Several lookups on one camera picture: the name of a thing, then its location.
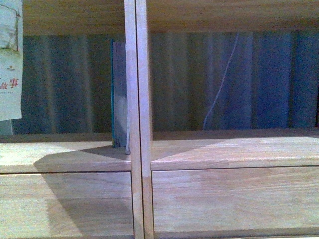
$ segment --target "shelf board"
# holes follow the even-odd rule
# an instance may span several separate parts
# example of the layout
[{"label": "shelf board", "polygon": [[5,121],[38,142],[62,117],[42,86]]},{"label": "shelf board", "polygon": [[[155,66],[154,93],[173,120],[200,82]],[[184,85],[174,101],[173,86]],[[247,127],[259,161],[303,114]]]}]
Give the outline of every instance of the shelf board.
[{"label": "shelf board", "polygon": [[319,166],[318,129],[155,133],[151,170]]},{"label": "shelf board", "polygon": [[123,0],[24,0],[24,35],[124,34]]},{"label": "shelf board", "polygon": [[130,171],[125,148],[109,134],[0,137],[0,173]]},{"label": "shelf board", "polygon": [[[25,0],[24,35],[124,34],[123,0]],[[153,32],[319,28],[319,0],[148,0]]]},{"label": "shelf board", "polygon": [[151,31],[231,32],[319,27],[318,0],[148,0]]}]

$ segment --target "light wood grain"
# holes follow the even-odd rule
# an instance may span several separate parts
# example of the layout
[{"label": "light wood grain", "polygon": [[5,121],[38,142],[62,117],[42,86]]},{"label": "light wood grain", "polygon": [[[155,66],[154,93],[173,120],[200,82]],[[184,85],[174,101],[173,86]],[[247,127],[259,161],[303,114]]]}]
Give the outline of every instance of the light wood grain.
[{"label": "light wood grain", "polygon": [[24,0],[25,35],[124,33],[123,0]]},{"label": "light wood grain", "polygon": [[0,176],[0,238],[133,237],[130,173]]},{"label": "light wood grain", "polygon": [[152,31],[265,31],[319,27],[318,0],[148,0]]},{"label": "light wood grain", "polygon": [[318,235],[319,167],[153,172],[156,238]]},{"label": "light wood grain", "polygon": [[[318,29],[318,0],[148,0],[150,30]],[[123,0],[25,0],[25,35],[124,33]]]},{"label": "light wood grain", "polygon": [[112,141],[110,133],[63,133],[0,135],[0,143],[47,143]]},{"label": "light wood grain", "polygon": [[145,239],[152,239],[154,237],[152,178],[150,164],[152,139],[152,110],[149,57],[149,29],[146,0],[136,0],[136,28],[138,50],[139,113],[143,182],[144,236]]},{"label": "light wood grain", "polygon": [[152,170],[319,165],[316,129],[181,132],[162,137],[169,135],[171,140],[153,142]]},{"label": "light wood grain", "polygon": [[140,122],[138,95],[138,67],[136,46],[135,1],[124,0],[126,38],[126,77],[128,96],[128,120],[130,124],[130,153],[132,159],[132,197],[134,215],[134,236],[144,238],[142,169],[140,151]]},{"label": "light wood grain", "polygon": [[0,173],[130,171],[124,148],[107,142],[0,143]]}]

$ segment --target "blue book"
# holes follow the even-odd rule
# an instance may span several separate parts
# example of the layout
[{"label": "blue book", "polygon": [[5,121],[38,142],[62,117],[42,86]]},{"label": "blue book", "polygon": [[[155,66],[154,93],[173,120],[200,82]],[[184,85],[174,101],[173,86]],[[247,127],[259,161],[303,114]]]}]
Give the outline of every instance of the blue book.
[{"label": "blue book", "polygon": [[126,91],[125,43],[111,41],[111,105],[113,147],[126,147],[130,153]]}]

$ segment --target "wooden drawer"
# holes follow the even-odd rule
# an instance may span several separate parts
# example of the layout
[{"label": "wooden drawer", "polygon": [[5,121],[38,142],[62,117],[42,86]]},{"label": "wooden drawer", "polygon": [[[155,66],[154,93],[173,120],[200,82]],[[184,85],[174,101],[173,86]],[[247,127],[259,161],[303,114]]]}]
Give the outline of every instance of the wooden drawer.
[{"label": "wooden drawer", "polygon": [[130,172],[0,175],[0,238],[132,238]]},{"label": "wooden drawer", "polygon": [[153,172],[156,238],[319,234],[319,167]]}]

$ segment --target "vertical wooden post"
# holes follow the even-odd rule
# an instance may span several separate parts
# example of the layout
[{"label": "vertical wooden post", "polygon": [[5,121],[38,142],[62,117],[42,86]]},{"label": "vertical wooden post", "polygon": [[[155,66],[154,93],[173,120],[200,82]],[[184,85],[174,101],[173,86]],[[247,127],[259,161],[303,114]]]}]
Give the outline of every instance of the vertical wooden post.
[{"label": "vertical wooden post", "polygon": [[124,0],[134,238],[144,238],[135,0]]},{"label": "vertical wooden post", "polygon": [[151,175],[152,110],[147,21],[146,0],[136,0],[144,236],[145,239],[153,239],[154,229]]}]

